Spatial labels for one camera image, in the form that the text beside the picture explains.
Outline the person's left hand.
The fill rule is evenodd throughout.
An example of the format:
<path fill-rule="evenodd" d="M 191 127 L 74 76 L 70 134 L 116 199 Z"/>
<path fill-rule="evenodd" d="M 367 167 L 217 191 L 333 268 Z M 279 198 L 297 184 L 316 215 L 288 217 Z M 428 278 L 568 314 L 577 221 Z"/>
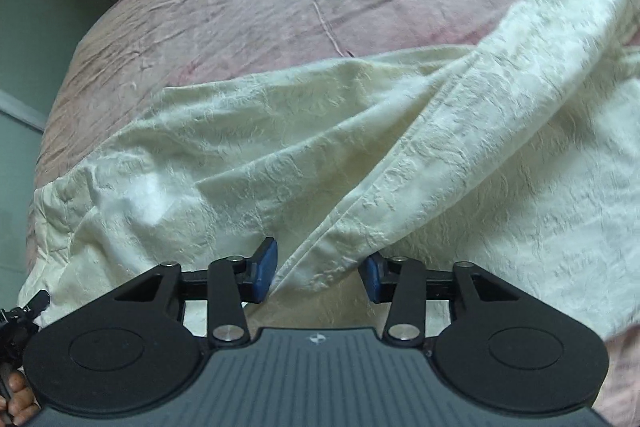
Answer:
<path fill-rule="evenodd" d="M 13 371 L 6 380 L 12 397 L 1 397 L 1 425 L 23 426 L 41 411 L 32 388 L 27 384 L 24 374 Z"/>

